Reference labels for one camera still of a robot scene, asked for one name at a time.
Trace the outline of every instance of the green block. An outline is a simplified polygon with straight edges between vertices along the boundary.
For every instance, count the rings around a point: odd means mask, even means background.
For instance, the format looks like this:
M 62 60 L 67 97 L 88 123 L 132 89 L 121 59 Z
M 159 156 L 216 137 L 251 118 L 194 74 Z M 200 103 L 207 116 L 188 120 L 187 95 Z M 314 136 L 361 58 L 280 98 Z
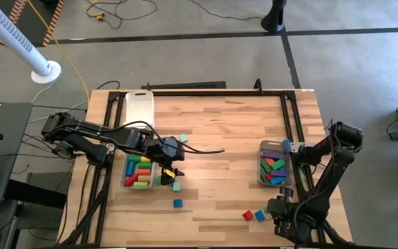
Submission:
M 130 162 L 140 163 L 141 162 L 141 156 L 129 155 L 129 156 L 127 156 L 127 160 L 130 161 Z
M 260 179 L 261 179 L 262 182 L 264 182 L 264 183 L 269 183 L 269 182 L 267 181 L 267 179 L 266 179 L 264 176 L 260 176 Z
M 284 165 L 285 165 L 285 161 L 283 161 L 282 159 L 280 159 L 280 160 L 276 161 L 275 163 L 273 163 L 273 165 L 271 165 L 271 167 L 272 167 L 274 170 L 277 170 L 278 168 L 280 168 L 280 167 L 282 167 L 282 166 L 284 166 Z
M 185 134 L 180 134 L 180 142 L 186 142 L 188 141 L 188 137 Z
M 140 169 L 151 169 L 151 163 L 138 163 Z
M 265 170 L 265 172 L 269 172 L 271 170 L 271 168 L 269 167 L 267 161 L 265 159 L 261 159 L 260 160 L 260 166 L 262 166 L 262 168 Z
M 155 183 L 156 183 L 157 185 L 160 185 L 160 176 L 156 177 Z

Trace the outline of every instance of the plastic bin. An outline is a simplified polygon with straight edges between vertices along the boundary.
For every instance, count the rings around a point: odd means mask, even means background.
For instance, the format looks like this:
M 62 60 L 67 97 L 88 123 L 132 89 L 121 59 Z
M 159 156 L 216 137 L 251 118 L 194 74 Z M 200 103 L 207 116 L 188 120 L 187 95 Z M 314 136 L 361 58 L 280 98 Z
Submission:
M 152 163 L 152 164 L 151 164 L 150 183 L 148 184 L 147 187 L 133 187 L 133 186 L 126 187 L 126 186 L 124 186 L 124 181 L 125 181 L 125 180 L 127 179 L 127 177 L 128 177 L 128 176 L 126 176 L 126 174 L 125 174 L 126 169 L 127 169 L 127 156 L 128 156 L 128 154 L 126 154 L 126 156 L 125 156 L 124 167 L 123 167 L 123 169 L 122 169 L 122 176 L 121 176 L 121 180 L 119 181 L 119 185 L 120 185 L 121 187 L 125 188 L 125 189 L 132 189 L 132 190 L 147 190 L 147 189 L 152 188 L 152 187 L 153 187 L 153 181 L 154 181 L 154 178 L 155 178 L 155 169 L 156 169 L 156 167 L 158 166 L 157 163 Z M 136 165 L 136 167 L 135 167 L 135 173 L 136 173 L 137 170 L 138 170 L 138 166 Z
M 262 170 L 262 166 L 260 164 L 264 152 L 274 152 L 282 156 L 282 160 L 285 162 L 284 169 L 286 172 L 286 179 L 282 183 L 271 184 L 267 182 L 266 179 L 265 181 L 262 179 L 260 173 L 260 171 Z M 260 143 L 260 148 L 258 150 L 258 162 L 257 162 L 257 181 L 260 185 L 267 187 L 289 186 L 293 182 L 293 180 L 291 179 L 290 170 L 291 170 L 291 157 L 289 153 L 283 153 L 282 142 L 264 140 Z

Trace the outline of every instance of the table leg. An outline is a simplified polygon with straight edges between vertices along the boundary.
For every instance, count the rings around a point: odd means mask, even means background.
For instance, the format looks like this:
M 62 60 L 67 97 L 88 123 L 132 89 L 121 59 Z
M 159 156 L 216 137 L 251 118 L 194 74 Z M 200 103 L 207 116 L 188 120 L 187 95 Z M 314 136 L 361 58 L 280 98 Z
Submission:
M 4 198 L 53 208 L 64 208 L 66 203 L 65 194 L 14 180 L 9 180 Z
M 279 33 L 285 27 L 283 24 L 283 9 L 287 0 L 272 0 L 273 6 L 268 15 L 263 17 L 262 28 L 270 33 Z

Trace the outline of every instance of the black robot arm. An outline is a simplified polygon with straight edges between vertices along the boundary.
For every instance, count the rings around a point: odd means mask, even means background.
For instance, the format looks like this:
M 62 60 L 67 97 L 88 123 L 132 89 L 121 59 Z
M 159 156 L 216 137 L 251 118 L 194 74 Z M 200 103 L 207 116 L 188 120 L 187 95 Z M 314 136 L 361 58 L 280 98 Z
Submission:
M 310 232 L 323 228 L 333 243 L 345 243 L 325 220 L 330 209 L 330 197 L 347 166 L 354 161 L 362 147 L 363 134 L 358 128 L 337 122 L 329 128 L 330 134 L 313 147 L 300 146 L 292 154 L 293 167 L 318 165 L 322 156 L 331 154 L 331 160 L 314 188 L 307 191 L 298 203 L 291 203 L 292 190 L 281 189 L 282 196 L 268 201 L 268 211 L 274 219 L 275 234 L 297 244 L 307 244 Z
M 41 131 L 44 140 L 67 142 L 86 154 L 88 163 L 103 167 L 114 149 L 128 154 L 145 156 L 159 164 L 161 184 L 168 185 L 176 176 L 184 174 L 172 168 L 172 162 L 184 160 L 182 145 L 175 138 L 154 138 L 155 132 L 146 129 L 119 127 L 112 129 L 72 117 L 68 113 L 50 115 Z M 93 144 L 87 138 L 96 139 L 101 144 Z

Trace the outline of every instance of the wooden tabletop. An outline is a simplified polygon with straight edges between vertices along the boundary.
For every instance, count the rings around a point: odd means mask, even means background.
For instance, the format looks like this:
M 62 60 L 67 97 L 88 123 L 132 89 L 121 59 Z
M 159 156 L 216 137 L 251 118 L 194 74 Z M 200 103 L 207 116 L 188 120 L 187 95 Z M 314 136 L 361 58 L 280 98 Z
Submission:
M 103 123 L 107 96 L 108 91 L 93 91 L 87 121 Z M 315 92 L 296 90 L 296 97 L 305 140 L 322 140 L 325 131 Z M 290 104 L 288 110 L 294 124 Z M 162 136 L 186 134 L 188 145 L 196 149 L 225 149 L 225 153 L 186 154 L 185 161 L 175 162 L 174 167 L 185 176 L 176 178 L 181 191 L 174 192 L 169 186 L 159 185 L 151 190 L 124 189 L 120 179 L 125 157 L 117 151 L 101 246 L 292 245 L 274 235 L 271 217 L 264 222 L 245 221 L 242 217 L 247 210 L 263 210 L 267 201 L 278 195 L 278 189 L 261 187 L 256 182 L 260 142 L 286 139 L 278 97 L 155 97 L 155 128 Z M 79 157 L 68 191 L 68 218 L 62 240 L 75 229 L 86 169 L 86 159 Z M 315 181 L 322 171 L 317 169 Z M 92 178 L 93 168 L 84 187 L 81 217 L 86 211 Z M 175 209 L 174 199 L 183 199 L 184 206 Z M 352 240 L 339 189 L 332 195 L 328 221 L 344 239 Z M 97 213 L 89 242 L 94 240 L 96 222 Z

